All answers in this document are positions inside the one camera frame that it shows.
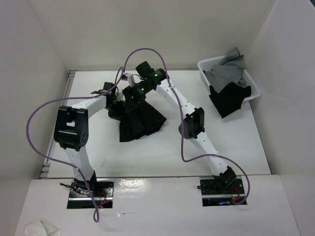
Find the black pleated skirt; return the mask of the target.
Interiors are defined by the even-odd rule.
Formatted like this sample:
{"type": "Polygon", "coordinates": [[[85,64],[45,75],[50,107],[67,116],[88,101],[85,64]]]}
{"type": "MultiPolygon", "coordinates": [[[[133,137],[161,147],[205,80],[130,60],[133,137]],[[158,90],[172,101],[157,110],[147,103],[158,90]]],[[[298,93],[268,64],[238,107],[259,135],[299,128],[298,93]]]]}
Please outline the black pleated skirt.
{"type": "Polygon", "coordinates": [[[119,125],[120,142],[130,142],[158,132],[166,120],[165,116],[146,101],[132,110],[124,104],[119,125]]]}

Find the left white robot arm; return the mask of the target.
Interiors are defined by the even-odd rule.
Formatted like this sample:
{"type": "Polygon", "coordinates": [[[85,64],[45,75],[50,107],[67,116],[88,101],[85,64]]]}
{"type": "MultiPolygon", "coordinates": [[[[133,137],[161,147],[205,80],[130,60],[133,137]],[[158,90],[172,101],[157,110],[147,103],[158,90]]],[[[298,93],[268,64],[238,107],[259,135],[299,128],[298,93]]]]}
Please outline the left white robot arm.
{"type": "Polygon", "coordinates": [[[123,117],[123,95],[113,83],[105,82],[100,90],[93,91],[90,99],[73,106],[60,106],[54,130],[54,140],[66,152],[74,172],[72,189],[86,196],[97,193],[96,173],[91,167],[86,144],[89,138],[89,118],[106,109],[111,119],[123,117]]]}

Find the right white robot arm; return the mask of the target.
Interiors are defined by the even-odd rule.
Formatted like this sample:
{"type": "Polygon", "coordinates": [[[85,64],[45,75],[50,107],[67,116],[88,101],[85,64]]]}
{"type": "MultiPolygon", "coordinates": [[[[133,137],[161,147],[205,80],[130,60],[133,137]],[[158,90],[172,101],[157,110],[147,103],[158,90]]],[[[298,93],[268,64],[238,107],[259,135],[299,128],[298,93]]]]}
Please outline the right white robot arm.
{"type": "Polygon", "coordinates": [[[181,123],[181,158],[183,162],[192,162],[206,158],[211,173],[213,174],[215,189],[227,193],[236,180],[236,174],[226,163],[228,158],[218,155],[217,150],[208,138],[205,130],[205,112],[203,108],[192,105],[169,78],[166,69],[153,69],[147,61],[136,67],[140,82],[135,82],[133,75],[123,70],[121,79],[128,81],[128,86],[123,90],[125,105],[128,113],[135,111],[144,104],[146,94],[156,91],[174,108],[180,112],[181,123]],[[191,159],[184,158],[184,140],[192,142],[202,152],[200,156],[191,159]]]}

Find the black skirt in basket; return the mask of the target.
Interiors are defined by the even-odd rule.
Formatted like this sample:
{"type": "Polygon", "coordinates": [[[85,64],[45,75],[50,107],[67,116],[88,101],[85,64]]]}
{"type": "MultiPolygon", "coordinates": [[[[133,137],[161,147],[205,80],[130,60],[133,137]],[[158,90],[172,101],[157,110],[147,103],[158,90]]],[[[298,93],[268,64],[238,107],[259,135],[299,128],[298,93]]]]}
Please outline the black skirt in basket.
{"type": "Polygon", "coordinates": [[[234,82],[226,85],[220,92],[216,92],[213,86],[209,86],[209,88],[209,98],[221,118],[225,118],[236,110],[241,109],[244,99],[250,97],[252,93],[251,86],[244,88],[234,82]]]}

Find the grey skirt in basket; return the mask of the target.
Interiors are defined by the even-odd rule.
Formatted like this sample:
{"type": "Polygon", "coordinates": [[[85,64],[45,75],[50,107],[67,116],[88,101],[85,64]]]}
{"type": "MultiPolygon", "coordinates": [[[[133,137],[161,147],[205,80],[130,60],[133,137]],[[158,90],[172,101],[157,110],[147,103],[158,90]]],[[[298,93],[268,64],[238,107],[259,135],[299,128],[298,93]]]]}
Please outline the grey skirt in basket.
{"type": "Polygon", "coordinates": [[[244,56],[235,47],[218,64],[213,65],[211,70],[203,72],[213,89],[220,93],[230,83],[245,88],[244,69],[244,56]]]}

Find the white plastic basket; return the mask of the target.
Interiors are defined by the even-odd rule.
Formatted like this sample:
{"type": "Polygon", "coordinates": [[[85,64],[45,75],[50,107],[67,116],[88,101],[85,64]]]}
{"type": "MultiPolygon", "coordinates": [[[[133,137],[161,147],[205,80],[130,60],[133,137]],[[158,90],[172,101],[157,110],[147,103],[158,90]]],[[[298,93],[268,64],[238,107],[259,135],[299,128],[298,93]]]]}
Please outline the white plastic basket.
{"type": "MultiPolygon", "coordinates": [[[[210,70],[214,65],[218,64],[224,57],[225,55],[213,57],[213,58],[201,60],[197,63],[197,67],[200,72],[200,78],[208,92],[210,92],[210,83],[207,80],[203,71],[210,70]]],[[[250,101],[250,100],[260,97],[261,91],[258,85],[256,84],[256,82],[253,80],[253,78],[251,77],[251,75],[248,73],[246,69],[244,69],[242,78],[245,80],[246,86],[251,87],[251,95],[249,97],[246,97],[243,102],[250,101]]]]}

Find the crumpled white tissue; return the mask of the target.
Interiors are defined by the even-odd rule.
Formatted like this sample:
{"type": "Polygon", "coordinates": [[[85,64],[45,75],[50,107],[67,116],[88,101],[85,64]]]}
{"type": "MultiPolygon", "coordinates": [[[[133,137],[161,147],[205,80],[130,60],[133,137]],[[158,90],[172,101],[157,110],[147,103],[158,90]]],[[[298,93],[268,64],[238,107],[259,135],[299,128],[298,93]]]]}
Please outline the crumpled white tissue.
{"type": "Polygon", "coordinates": [[[35,220],[25,227],[25,236],[60,236],[61,229],[45,220],[35,220]]]}

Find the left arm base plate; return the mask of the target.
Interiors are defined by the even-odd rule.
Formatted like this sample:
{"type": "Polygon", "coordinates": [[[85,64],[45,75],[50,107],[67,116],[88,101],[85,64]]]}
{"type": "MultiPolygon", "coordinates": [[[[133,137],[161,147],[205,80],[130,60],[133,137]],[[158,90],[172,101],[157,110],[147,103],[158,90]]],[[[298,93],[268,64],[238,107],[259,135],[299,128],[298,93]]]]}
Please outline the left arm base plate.
{"type": "MultiPolygon", "coordinates": [[[[85,184],[77,184],[72,180],[71,184],[60,183],[69,190],[67,209],[87,209],[94,208],[90,194],[85,184]]],[[[111,179],[98,179],[96,184],[91,187],[93,198],[96,205],[100,208],[112,208],[114,182],[111,179]]]]}

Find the aluminium table edge rail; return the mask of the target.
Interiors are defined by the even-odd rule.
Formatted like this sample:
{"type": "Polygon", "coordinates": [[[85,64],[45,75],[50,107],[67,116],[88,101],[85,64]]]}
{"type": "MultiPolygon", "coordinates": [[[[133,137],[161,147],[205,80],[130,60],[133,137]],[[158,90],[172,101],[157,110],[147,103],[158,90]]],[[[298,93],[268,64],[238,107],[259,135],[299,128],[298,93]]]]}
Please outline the aluminium table edge rail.
{"type": "Polygon", "coordinates": [[[66,134],[67,129],[67,110],[69,109],[64,103],[66,103],[67,98],[69,96],[69,90],[71,89],[71,85],[73,83],[73,79],[75,77],[76,70],[71,70],[68,74],[67,84],[64,91],[63,98],[61,100],[61,105],[57,111],[56,124],[53,132],[53,140],[51,141],[51,145],[48,149],[48,158],[44,160],[40,179],[47,179],[50,165],[53,161],[57,161],[57,163],[64,164],[66,162],[66,152],[64,147],[66,144],[64,141],[67,141],[68,137],[66,134]]]}

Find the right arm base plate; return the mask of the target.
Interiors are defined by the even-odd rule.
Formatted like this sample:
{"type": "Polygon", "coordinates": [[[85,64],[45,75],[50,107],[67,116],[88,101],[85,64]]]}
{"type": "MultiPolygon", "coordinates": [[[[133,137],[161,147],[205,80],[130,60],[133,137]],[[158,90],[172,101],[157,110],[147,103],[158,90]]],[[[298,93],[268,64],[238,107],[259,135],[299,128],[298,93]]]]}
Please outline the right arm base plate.
{"type": "Polygon", "coordinates": [[[245,197],[245,190],[241,178],[237,178],[227,189],[220,190],[217,181],[212,177],[201,178],[197,189],[201,191],[204,207],[234,206],[245,197]]]}

